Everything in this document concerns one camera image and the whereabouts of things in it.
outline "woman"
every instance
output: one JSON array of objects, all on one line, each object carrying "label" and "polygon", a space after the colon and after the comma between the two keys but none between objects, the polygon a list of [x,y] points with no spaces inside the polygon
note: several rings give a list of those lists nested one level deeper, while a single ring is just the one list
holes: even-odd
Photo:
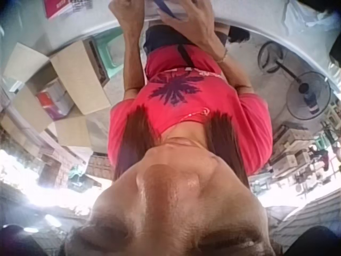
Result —
[{"label": "woman", "polygon": [[67,239],[68,255],[273,255],[247,180],[272,151],[267,105],[229,57],[224,29],[215,33],[210,1],[180,3],[186,21],[160,12],[167,26],[147,31],[146,86],[144,0],[110,4],[126,44],[109,132],[115,181]]}]

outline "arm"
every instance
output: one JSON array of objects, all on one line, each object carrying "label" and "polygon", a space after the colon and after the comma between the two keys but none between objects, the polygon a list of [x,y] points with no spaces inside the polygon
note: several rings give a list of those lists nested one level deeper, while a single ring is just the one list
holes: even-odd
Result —
[{"label": "arm", "polygon": [[238,94],[254,93],[247,74],[226,55],[226,49],[215,34],[214,12],[209,0],[182,0],[179,3],[185,9],[188,20],[177,20],[164,12],[159,12],[162,21],[179,31],[190,41],[210,54],[220,65],[226,79]]},{"label": "arm", "polygon": [[144,0],[113,0],[109,9],[123,30],[124,100],[135,99],[144,87],[144,74],[140,55],[140,36],[144,23]]},{"label": "arm", "polygon": [[248,75],[239,63],[227,54],[224,45],[216,35],[206,43],[203,50],[218,61],[229,84],[236,89],[238,94],[255,93]]},{"label": "arm", "polygon": [[135,99],[144,86],[140,46],[136,38],[125,38],[123,80],[124,100]]}]

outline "pink shirt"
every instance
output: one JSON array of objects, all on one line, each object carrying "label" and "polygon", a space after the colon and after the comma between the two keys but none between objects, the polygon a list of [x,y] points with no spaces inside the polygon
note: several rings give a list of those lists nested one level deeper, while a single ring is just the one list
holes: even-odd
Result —
[{"label": "pink shirt", "polygon": [[[111,164],[116,164],[127,115],[137,106],[144,105],[150,124],[158,134],[184,121],[188,114],[204,109],[229,114],[238,135],[246,172],[248,175],[255,173],[272,152],[271,119],[266,102],[256,94],[238,95],[218,75],[221,70],[205,52],[195,46],[186,46],[186,49],[196,69],[185,68],[176,47],[158,49],[148,56],[147,85],[136,99],[122,101],[113,107],[108,142]],[[194,115],[185,120],[203,123],[206,119]]]}]

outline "electric fan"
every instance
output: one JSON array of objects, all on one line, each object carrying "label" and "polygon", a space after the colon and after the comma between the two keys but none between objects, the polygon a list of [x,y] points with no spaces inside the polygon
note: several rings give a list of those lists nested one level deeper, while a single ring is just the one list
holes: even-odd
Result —
[{"label": "electric fan", "polygon": [[282,69],[293,78],[286,98],[290,114],[301,121],[320,116],[327,109],[331,99],[328,79],[314,71],[296,76],[283,65],[283,60],[283,48],[275,42],[265,43],[258,54],[258,66],[263,72],[272,74]]}]

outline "black shorts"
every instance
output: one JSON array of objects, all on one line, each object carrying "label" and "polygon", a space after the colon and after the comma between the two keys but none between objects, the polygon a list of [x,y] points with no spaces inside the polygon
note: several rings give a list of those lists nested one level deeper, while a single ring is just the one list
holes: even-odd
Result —
[{"label": "black shorts", "polygon": [[[220,39],[223,45],[226,45],[228,36],[222,32],[217,32],[216,35]],[[156,25],[150,27],[145,32],[145,44],[143,46],[146,54],[148,55],[152,51],[171,45],[194,45],[185,36],[180,34],[174,28],[167,25]]]}]

